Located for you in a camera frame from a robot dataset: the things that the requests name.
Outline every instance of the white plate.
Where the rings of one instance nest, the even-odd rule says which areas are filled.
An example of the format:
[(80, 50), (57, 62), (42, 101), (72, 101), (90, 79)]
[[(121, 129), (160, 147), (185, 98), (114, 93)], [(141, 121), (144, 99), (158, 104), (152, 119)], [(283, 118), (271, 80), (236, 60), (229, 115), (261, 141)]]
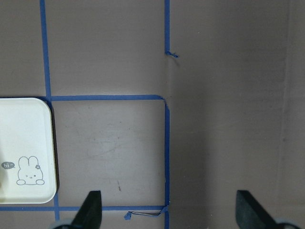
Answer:
[(40, 204), (56, 192), (49, 107), (36, 98), (0, 99), (0, 203)]

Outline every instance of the loose tape strip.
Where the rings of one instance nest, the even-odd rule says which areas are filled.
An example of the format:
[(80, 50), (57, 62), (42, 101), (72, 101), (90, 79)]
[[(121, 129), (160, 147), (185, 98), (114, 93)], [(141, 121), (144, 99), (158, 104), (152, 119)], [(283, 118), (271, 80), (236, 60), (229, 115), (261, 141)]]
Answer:
[(157, 213), (144, 213), (138, 211), (128, 211), (124, 216), (125, 220), (131, 220), (132, 215), (139, 215), (139, 216), (149, 216), (149, 217), (159, 217), (162, 213), (168, 212), (168, 206), (165, 206), (160, 212)]

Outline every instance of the rabbit paw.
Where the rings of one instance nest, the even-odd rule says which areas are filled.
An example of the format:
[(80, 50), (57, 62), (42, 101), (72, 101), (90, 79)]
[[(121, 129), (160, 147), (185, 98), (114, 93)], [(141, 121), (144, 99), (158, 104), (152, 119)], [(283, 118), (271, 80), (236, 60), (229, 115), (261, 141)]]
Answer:
[(17, 180), (17, 185), (24, 185), (25, 184), (25, 180)]
[(44, 184), (44, 180), (36, 180), (36, 184), (37, 185), (43, 185)]

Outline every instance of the bunny drawing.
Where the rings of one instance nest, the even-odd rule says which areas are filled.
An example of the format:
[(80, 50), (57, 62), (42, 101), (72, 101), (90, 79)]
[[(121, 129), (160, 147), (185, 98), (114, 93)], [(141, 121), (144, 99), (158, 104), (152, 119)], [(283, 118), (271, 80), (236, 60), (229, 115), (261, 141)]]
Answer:
[(17, 185), (43, 185), (43, 174), (35, 156), (19, 158)]

